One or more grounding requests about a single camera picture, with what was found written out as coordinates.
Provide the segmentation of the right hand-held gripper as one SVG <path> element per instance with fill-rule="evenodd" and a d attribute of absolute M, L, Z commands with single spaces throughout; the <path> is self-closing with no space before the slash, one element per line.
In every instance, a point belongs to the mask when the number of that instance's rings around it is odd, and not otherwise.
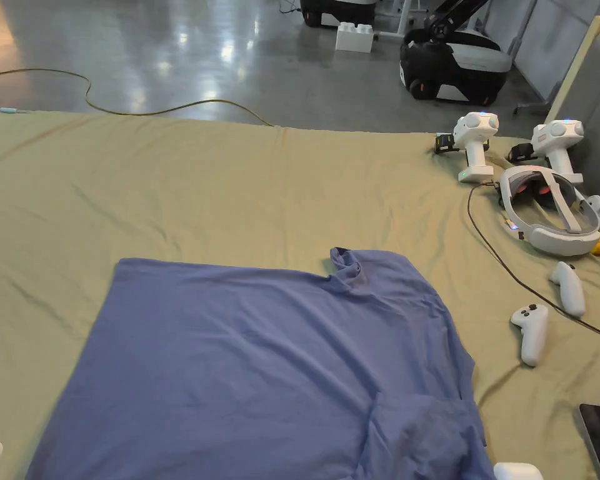
<path fill-rule="evenodd" d="M 543 480 L 537 466 L 523 462 L 497 462 L 493 474 L 497 480 Z"/>

